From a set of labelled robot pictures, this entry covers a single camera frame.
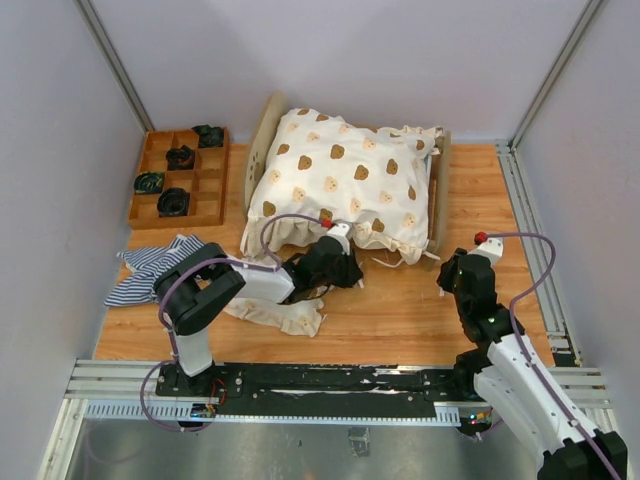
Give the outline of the large bear print cushion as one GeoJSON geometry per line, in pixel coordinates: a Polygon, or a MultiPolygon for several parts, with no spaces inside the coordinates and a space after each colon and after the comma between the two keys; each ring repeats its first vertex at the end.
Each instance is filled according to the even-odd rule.
{"type": "Polygon", "coordinates": [[[247,223],[240,250],[307,246],[323,221],[351,224],[362,249],[386,249],[407,264],[434,258],[429,234],[432,158],[441,127],[359,128],[342,117],[294,108],[275,136],[251,151],[247,223]]]}

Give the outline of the wooden pet bed frame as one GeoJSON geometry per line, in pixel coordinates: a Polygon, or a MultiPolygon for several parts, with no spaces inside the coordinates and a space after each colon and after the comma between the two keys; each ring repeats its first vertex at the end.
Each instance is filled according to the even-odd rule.
{"type": "MultiPolygon", "coordinates": [[[[248,219],[250,201],[259,181],[266,177],[268,153],[274,145],[277,128],[282,123],[288,102],[285,95],[275,91],[266,100],[260,120],[254,129],[247,147],[244,185],[242,190],[242,210],[248,219]]],[[[425,255],[438,260],[447,235],[447,215],[449,210],[450,163],[452,157],[451,132],[442,127],[435,128],[435,152],[442,154],[435,199],[424,201],[424,211],[428,218],[428,234],[425,255]]]]}

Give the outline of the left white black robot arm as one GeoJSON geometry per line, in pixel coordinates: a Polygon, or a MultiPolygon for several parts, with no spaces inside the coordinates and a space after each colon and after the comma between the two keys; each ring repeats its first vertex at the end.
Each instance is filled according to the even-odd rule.
{"type": "Polygon", "coordinates": [[[207,243],[160,275],[153,285],[159,318],[168,324],[174,360],[160,368],[159,396],[204,397],[222,378],[207,329],[235,299],[293,305],[351,288],[364,274],[348,240],[325,235],[304,253],[274,266],[242,262],[207,243]]]}

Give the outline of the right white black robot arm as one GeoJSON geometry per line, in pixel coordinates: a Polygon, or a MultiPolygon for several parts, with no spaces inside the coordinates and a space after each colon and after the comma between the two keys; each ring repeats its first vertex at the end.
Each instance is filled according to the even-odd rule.
{"type": "Polygon", "coordinates": [[[456,359],[453,387],[480,397],[536,463],[540,479],[625,479],[628,448],[569,398],[540,361],[524,327],[499,303],[493,264],[482,248],[456,250],[440,267],[438,286],[452,294],[475,349],[456,359]]]}

